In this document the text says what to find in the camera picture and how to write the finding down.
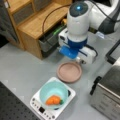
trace black cable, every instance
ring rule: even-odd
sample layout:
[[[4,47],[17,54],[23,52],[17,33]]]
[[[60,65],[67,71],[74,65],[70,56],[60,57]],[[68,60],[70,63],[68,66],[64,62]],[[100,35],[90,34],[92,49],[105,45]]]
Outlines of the black cable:
[[[45,18],[44,21],[43,21],[43,25],[42,25],[43,37],[44,37],[44,39],[46,40],[46,42],[47,42],[50,46],[52,46],[52,47],[53,47],[53,45],[52,45],[51,43],[49,43],[48,40],[47,40],[46,37],[45,37],[45,32],[44,32],[45,22],[46,22],[47,18],[48,18],[53,12],[55,12],[56,10],[61,9],[61,8],[63,8],[63,7],[68,7],[68,6],[70,6],[70,5],[71,5],[71,4],[68,4],[68,5],[64,5],[64,6],[61,6],[61,7],[58,7],[58,8],[56,8],[56,9],[54,9],[53,11],[51,11],[51,12],[46,16],[46,18]]]
[[[90,1],[92,2],[108,19],[110,19],[112,22],[120,22],[120,20],[114,20],[112,18],[110,18],[108,15],[106,15],[101,8],[93,1],[93,0],[85,0],[85,1]]]
[[[82,0],[82,1],[90,1],[90,2],[92,2],[92,3],[93,3],[108,19],[110,19],[112,22],[120,22],[120,20],[114,20],[114,19],[110,18],[108,15],[106,15],[106,14],[101,10],[101,8],[100,8],[93,0]],[[68,6],[70,6],[70,5],[71,5],[71,4],[68,4],[68,5],[64,5],[64,6],[61,6],[61,7],[58,7],[58,8],[56,8],[56,9],[54,9],[53,11],[51,11],[51,12],[46,16],[46,18],[45,18],[44,21],[43,21],[43,25],[42,25],[43,37],[44,37],[44,39],[46,40],[46,42],[47,42],[50,46],[53,46],[53,45],[52,45],[51,43],[49,43],[49,42],[47,41],[46,37],[45,37],[44,24],[45,24],[47,18],[48,18],[54,11],[56,11],[56,10],[58,10],[58,9],[61,9],[61,8],[63,8],[63,7],[68,7]]]

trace wooden drawer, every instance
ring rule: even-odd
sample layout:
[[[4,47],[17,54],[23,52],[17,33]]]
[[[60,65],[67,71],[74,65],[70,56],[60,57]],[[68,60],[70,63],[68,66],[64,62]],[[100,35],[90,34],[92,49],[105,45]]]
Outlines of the wooden drawer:
[[[14,13],[13,18],[14,18],[15,23],[19,24],[20,22],[22,22],[23,20],[28,18],[33,13],[34,13],[34,11],[33,11],[33,8],[32,8],[32,4],[30,3],[26,6],[24,6],[22,9],[20,9],[16,13]]]
[[[40,9],[46,7],[51,0],[34,0],[35,10],[39,11]]]

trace bowl rim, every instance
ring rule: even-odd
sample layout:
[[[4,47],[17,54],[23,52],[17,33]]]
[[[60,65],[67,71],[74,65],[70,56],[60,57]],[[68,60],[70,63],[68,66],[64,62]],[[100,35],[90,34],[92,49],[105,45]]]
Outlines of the bowl rim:
[[[63,85],[64,88],[66,89],[66,94],[67,94],[67,96],[68,96],[67,86],[66,86],[63,82],[58,81],[58,80],[48,81],[47,83],[45,83],[45,84],[42,86],[42,88],[41,88],[41,90],[40,90],[40,92],[39,92],[39,99],[40,99],[41,105],[42,105],[42,107],[44,107],[44,108],[46,108],[46,109],[58,109],[58,108],[61,108],[61,107],[66,103],[66,101],[67,101],[67,99],[68,99],[68,97],[66,97],[66,99],[65,99],[65,101],[64,101],[64,103],[63,103],[62,105],[47,106],[47,105],[45,105],[45,103],[42,102],[41,97],[40,97],[40,96],[41,96],[41,91],[43,90],[43,88],[44,88],[47,84],[52,83],[52,82],[57,82],[57,83],[60,83],[61,85]]]

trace wooden shelf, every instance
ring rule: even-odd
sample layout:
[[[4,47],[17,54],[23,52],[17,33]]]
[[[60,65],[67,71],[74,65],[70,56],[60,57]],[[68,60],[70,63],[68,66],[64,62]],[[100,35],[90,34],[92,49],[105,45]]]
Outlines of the wooden shelf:
[[[52,2],[47,7],[42,9],[36,15],[31,17],[29,20],[21,24],[18,29],[34,39],[39,39],[42,36],[42,25],[46,16],[54,9],[61,7],[60,4]],[[44,31],[47,32],[56,23],[58,23],[68,12],[68,8],[64,7],[53,12],[45,22]]]
[[[30,3],[31,0],[8,0],[10,5],[11,14],[15,13],[17,10],[21,9],[26,4]]]

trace wooden cabinet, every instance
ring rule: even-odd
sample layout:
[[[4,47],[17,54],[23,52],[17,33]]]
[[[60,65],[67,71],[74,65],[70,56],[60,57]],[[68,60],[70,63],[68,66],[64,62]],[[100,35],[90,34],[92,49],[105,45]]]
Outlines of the wooden cabinet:
[[[13,43],[42,59],[40,39],[46,16],[72,0],[3,0],[18,41]],[[67,14],[68,7],[54,11],[46,20],[44,32],[52,30]]]

